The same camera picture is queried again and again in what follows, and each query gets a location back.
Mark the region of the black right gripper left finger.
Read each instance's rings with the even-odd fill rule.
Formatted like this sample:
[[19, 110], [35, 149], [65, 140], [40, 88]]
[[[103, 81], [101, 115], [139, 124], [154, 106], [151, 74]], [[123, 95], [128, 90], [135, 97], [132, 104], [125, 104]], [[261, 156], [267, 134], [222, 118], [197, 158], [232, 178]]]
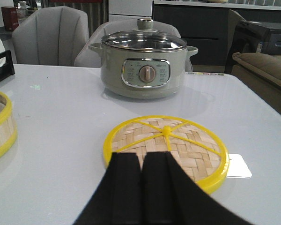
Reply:
[[108, 168], [75, 225], [141, 224], [141, 169], [135, 153], [112, 153]]

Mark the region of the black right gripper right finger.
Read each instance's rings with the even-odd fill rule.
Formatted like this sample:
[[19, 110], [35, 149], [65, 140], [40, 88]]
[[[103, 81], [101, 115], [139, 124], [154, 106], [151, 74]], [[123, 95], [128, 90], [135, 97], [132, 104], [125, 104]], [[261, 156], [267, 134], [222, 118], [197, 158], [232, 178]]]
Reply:
[[146, 225], [248, 225], [196, 185], [169, 152], [150, 152], [143, 167]]

